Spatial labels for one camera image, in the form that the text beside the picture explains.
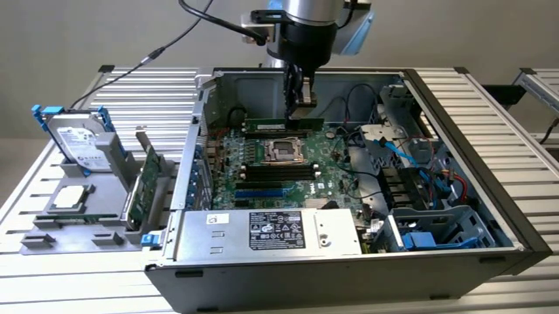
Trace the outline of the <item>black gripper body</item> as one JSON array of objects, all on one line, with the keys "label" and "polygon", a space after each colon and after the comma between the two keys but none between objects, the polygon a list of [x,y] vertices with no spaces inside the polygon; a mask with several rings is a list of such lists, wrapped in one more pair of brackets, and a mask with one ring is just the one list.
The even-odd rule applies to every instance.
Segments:
[{"label": "black gripper body", "polygon": [[302,71],[316,71],[329,61],[337,25],[290,23],[278,30],[278,58]]}]

